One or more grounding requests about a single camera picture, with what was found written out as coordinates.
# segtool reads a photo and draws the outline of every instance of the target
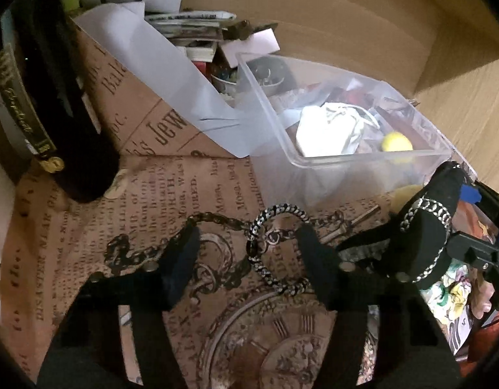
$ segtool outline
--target gold label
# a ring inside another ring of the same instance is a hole
[[[26,140],[41,158],[49,157],[57,148],[44,130],[28,97],[10,43],[0,51],[0,92],[10,115]]]
[[[53,174],[64,169],[64,161],[59,157],[50,157],[49,159],[39,161],[44,171]]]

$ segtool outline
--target white drawstring pouch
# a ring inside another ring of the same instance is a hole
[[[351,155],[356,152],[366,125],[380,128],[373,115],[357,105],[327,102],[321,107],[307,106],[300,115],[296,143],[307,158]]]

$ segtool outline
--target yellow ball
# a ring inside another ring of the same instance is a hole
[[[413,150],[411,141],[399,132],[388,133],[381,143],[384,152],[396,152],[401,150]]]

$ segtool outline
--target bracelet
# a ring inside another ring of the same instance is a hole
[[[293,282],[290,282],[287,279],[277,279],[274,277],[271,271],[264,266],[264,263],[262,262],[262,254],[259,252],[257,243],[258,232],[260,231],[262,225],[269,219],[280,214],[292,214],[305,223],[310,222],[306,212],[296,205],[282,203],[280,205],[274,205],[267,208],[257,216],[257,219],[255,219],[249,227],[246,254],[248,255],[248,261],[253,270],[262,277],[264,282],[269,287],[272,287],[279,294],[285,293],[289,296],[295,296],[305,292],[310,285],[309,280],[307,278],[299,278]]]

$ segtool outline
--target brown paper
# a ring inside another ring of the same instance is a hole
[[[369,228],[386,219],[386,198],[346,204],[341,210],[345,219],[352,220],[376,203],[383,206],[381,211],[357,227]],[[167,239],[191,214],[213,211],[250,221],[263,208],[248,159],[124,158],[105,197],[87,205],[67,199],[48,175],[31,171],[18,185],[3,254],[2,319],[10,351],[36,379],[57,324],[92,272],[128,273],[158,258]],[[315,216],[323,219],[328,213]],[[289,239],[294,222],[286,218],[266,224],[261,241],[266,249],[264,262],[278,277],[304,274],[296,242]],[[321,225],[323,236],[340,223]],[[189,387],[241,378],[237,361],[243,361],[246,354],[254,361],[253,373],[276,379],[287,374],[280,358],[304,340],[308,349],[312,347],[309,370],[315,375],[333,314],[311,293],[288,299],[263,285],[244,261],[243,232],[214,223],[201,223],[200,230],[196,277],[178,305],[165,314]],[[108,248],[121,234],[127,236],[120,238],[128,244]],[[122,308],[119,316],[126,369],[132,380],[139,381],[129,343],[128,311]],[[263,352],[269,354],[264,362]],[[286,367],[296,376],[293,380],[302,370],[299,361]]]
[[[120,153],[233,158],[183,119],[87,33],[75,27],[87,71],[86,89]]]

